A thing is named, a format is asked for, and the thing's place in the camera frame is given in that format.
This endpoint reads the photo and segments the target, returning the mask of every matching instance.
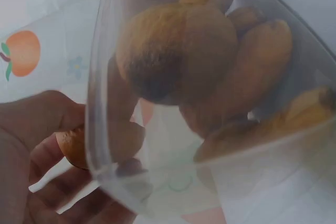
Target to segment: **orange fruit print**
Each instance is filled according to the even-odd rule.
[[[1,44],[0,56],[8,62],[6,79],[13,73],[23,77],[29,75],[40,60],[40,42],[32,31],[19,31]]]

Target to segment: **flower print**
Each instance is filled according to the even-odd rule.
[[[69,60],[68,67],[68,75],[74,74],[77,80],[81,78],[82,70],[88,69],[87,66],[83,65],[83,58],[81,56]]]

